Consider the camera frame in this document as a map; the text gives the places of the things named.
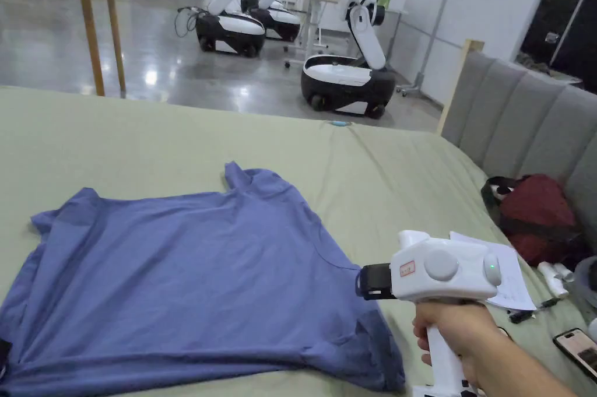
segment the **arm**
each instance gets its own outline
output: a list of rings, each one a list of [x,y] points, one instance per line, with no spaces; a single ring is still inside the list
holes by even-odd
[[[436,325],[462,356],[465,377],[489,397],[575,397],[534,358],[500,332],[482,305],[421,303],[413,321],[419,347],[429,350],[426,329]],[[424,353],[423,362],[430,364]]]

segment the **white handheld gripper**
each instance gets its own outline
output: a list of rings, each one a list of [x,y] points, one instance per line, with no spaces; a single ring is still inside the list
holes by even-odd
[[[401,231],[398,238],[401,250],[392,256],[390,264],[369,265],[360,271],[358,288],[366,299],[485,300],[497,294],[500,266],[486,246],[431,238],[414,230]],[[440,331],[427,329],[427,338],[434,384],[414,387],[413,396],[477,395]]]

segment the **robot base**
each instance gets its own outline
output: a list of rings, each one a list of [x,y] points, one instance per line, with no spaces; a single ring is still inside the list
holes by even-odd
[[[293,43],[300,31],[300,19],[279,8],[251,8],[249,15],[262,23],[266,29],[266,38],[270,40],[282,40]]]
[[[353,103],[363,103],[362,114],[379,119],[396,89],[394,71],[373,71],[361,58],[316,55],[303,66],[303,97],[317,111],[348,111]]]
[[[200,13],[195,30],[204,52],[218,50],[256,57],[265,43],[264,26],[247,15]]]

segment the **gray upholstered headboard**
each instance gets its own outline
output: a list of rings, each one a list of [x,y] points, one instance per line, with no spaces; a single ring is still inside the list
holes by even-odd
[[[560,181],[597,249],[597,96],[472,51],[442,136],[489,176]]]

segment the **phone screen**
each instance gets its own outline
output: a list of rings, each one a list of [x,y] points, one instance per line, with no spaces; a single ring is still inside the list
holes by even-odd
[[[564,333],[557,342],[597,377],[597,345],[582,330]]]

